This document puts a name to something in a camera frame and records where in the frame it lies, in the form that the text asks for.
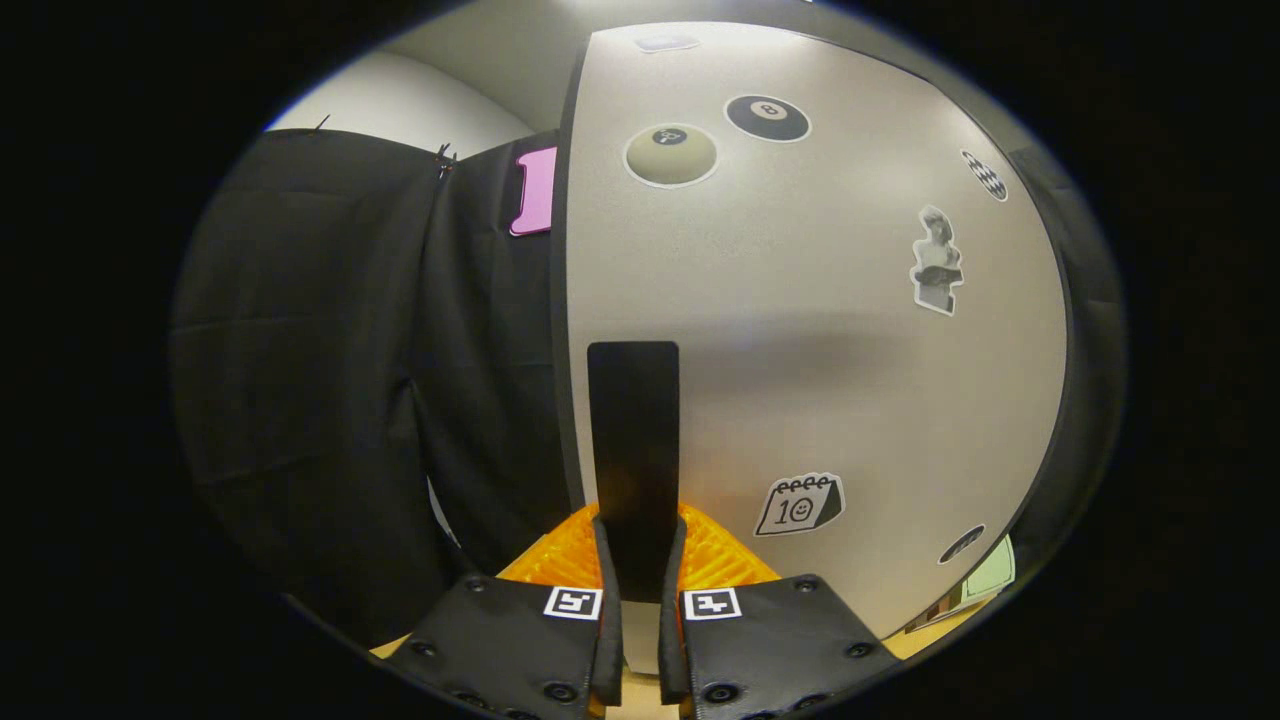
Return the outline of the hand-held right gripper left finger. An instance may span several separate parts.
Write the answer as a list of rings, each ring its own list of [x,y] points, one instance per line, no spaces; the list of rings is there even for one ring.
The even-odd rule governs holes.
[[[571,512],[495,575],[461,577],[387,662],[481,719],[603,719],[621,702],[623,652],[598,512]]]

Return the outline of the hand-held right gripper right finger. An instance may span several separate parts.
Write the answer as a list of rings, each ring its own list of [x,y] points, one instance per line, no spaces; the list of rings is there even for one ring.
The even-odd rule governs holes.
[[[682,719],[812,717],[901,669],[823,577],[780,575],[686,503],[663,580],[660,697]]]

